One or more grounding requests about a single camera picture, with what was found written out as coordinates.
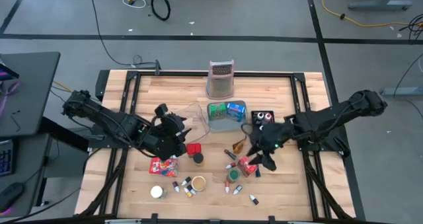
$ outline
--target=metal grater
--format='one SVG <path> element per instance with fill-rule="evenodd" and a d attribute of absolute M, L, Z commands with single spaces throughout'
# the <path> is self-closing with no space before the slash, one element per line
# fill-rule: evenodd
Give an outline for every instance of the metal grater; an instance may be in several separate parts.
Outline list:
<path fill-rule="evenodd" d="M 210 62 L 206 87 L 208 98 L 224 99 L 233 96 L 233 68 L 233 60 Z"/>

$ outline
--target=wooden table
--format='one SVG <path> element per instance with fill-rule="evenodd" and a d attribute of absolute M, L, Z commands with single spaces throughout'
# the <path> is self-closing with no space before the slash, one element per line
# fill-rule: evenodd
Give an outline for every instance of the wooden table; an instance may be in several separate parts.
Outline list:
<path fill-rule="evenodd" d="M 110 71 L 103 106 L 119 110 L 125 77 L 125 70 Z M 305 78 L 311 109 L 320 110 L 327 107 L 329 103 L 322 74 L 305 73 Z M 207 104 L 215 102 L 206 97 L 205 84 L 206 77 L 142 76 L 136 112 L 151 119 L 154 109 L 160 103 L 166 103 L 172 111 L 196 103 L 205 113 Z M 132 85 L 129 98 L 132 97 L 133 90 Z M 276 121 L 279 122 L 283 122 L 284 116 L 295 113 L 289 79 L 236 77 L 235 96 L 229 100 L 243 100 L 249 110 L 273 110 Z M 165 219 L 267 220 L 269 215 L 273 215 L 279 221 L 312 220 L 303 158 L 294 141 L 287 142 L 283 149 L 277 150 L 273 155 L 277 170 L 271 172 L 262 167 L 260 178 L 255 175 L 242 177 L 236 184 L 231 185 L 229 194 L 225 193 L 225 167 L 232 160 L 223 150 L 231 149 L 231 145 L 242 138 L 241 131 L 209 133 L 200 140 L 205 165 L 197 167 L 192 159 L 183 155 L 180 157 L 177 178 L 149 174 L 150 159 L 131 149 L 126 163 L 118 217 L 150 218 L 152 213 L 158 213 L 159 218 Z M 243 153 L 248 151 L 249 146 L 248 144 L 244 148 Z M 102 188 L 109 156 L 110 150 L 103 149 L 87 163 L 75 213 L 83 211 Z M 321 160 L 328 190 L 346 213 L 355 216 L 344 164 L 339 154 L 322 152 Z M 207 186 L 204 191 L 198 192 L 192 198 L 188 198 L 183 191 L 174 191 L 174 180 L 180 184 L 187 176 L 197 175 L 206 179 Z M 243 189 L 234 196 L 231 193 L 238 184 L 241 184 Z M 164 200 L 151 197 L 150 189 L 154 185 L 168 189 Z M 321 195 L 317 188 L 315 191 L 319 215 L 324 217 Z M 109 200 L 112 200 L 113 193 L 112 189 Z M 254 205 L 249 200 L 249 194 L 254 194 L 260 203 Z M 112 201 L 108 202 L 107 213 L 111 210 L 111 203 Z"/>

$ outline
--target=small box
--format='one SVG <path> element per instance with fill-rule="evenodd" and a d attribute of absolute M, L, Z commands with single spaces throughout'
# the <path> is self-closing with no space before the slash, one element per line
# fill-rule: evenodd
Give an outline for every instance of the small box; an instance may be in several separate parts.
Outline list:
<path fill-rule="evenodd" d="M 238 104 L 228 103 L 226 113 L 230 118 L 240 122 L 243 119 L 245 107 Z"/>
<path fill-rule="evenodd" d="M 249 158 L 247 156 L 243 156 L 238 161 L 238 168 L 244 174 L 244 176 L 248 177 L 250 174 L 256 172 L 257 165 L 249 165 Z"/>
<path fill-rule="evenodd" d="M 209 118 L 211 120 L 216 120 L 226 117 L 226 105 L 224 102 L 210 104 L 209 107 Z"/>
<path fill-rule="evenodd" d="M 196 153 L 201 153 L 201 144 L 193 143 L 186 145 L 186 153 L 192 158 Z"/>

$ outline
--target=gray floor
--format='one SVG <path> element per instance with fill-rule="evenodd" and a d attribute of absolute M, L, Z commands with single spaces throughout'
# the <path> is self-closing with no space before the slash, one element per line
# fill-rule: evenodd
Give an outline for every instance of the gray floor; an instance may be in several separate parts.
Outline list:
<path fill-rule="evenodd" d="M 0 0 L 0 20 L 16 0 Z M 321 0 L 314 0 L 325 38 L 397 39 L 400 26 L 361 28 L 328 14 Z M 412 0 L 407 11 L 349 11 L 347 2 L 326 0 L 333 11 L 347 13 L 362 23 L 408 22 L 421 13 L 422 0 Z M 129 9 L 121 0 L 95 0 L 102 34 L 111 35 L 213 35 L 291 36 L 314 38 L 307 0 L 170 0 L 172 15 L 167 22 L 149 17 L 151 11 Z M 96 34 L 91 0 L 24 0 L 7 34 Z M 139 54 L 144 61 L 159 59 L 163 69 L 206 69 L 209 60 L 234 59 L 238 70 L 322 71 L 317 44 L 292 42 L 205 41 L 106 41 L 118 60 L 132 62 Z M 326 44 L 340 100 L 360 89 L 394 87 L 423 46 Z M 97 40 L 0 40 L 0 53 L 59 51 L 56 74 L 72 89 L 94 92 L 100 69 L 121 68 L 105 54 Z M 416 66 L 403 82 L 422 85 Z M 421 98 L 411 98 L 423 107 Z M 408 103 L 387 99 L 384 115 L 359 118 L 346 127 L 367 220 L 388 223 L 419 223 L 423 219 L 423 121 Z M 75 124 L 60 114 L 62 102 L 51 96 L 45 115 L 59 124 Z M 57 201 L 81 184 L 81 177 L 49 180 L 45 199 Z M 75 194 L 36 219 L 73 214 Z"/>

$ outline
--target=white bottle cap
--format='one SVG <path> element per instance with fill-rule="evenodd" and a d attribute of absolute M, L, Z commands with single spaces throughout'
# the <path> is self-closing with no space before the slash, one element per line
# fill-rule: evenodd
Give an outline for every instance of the white bottle cap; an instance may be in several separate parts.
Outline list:
<path fill-rule="evenodd" d="M 153 198 L 160 198 L 163 194 L 163 189 L 160 186 L 154 186 L 152 187 L 150 193 Z"/>

